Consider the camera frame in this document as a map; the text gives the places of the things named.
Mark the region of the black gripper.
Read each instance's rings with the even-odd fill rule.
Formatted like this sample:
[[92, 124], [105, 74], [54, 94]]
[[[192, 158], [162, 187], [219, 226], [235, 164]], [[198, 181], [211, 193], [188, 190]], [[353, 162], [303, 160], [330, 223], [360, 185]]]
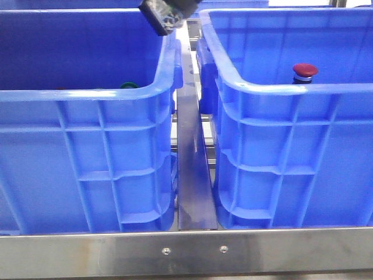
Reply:
[[167, 36], [182, 27], [198, 9], [198, 0], [144, 0], [138, 6], [158, 36]]

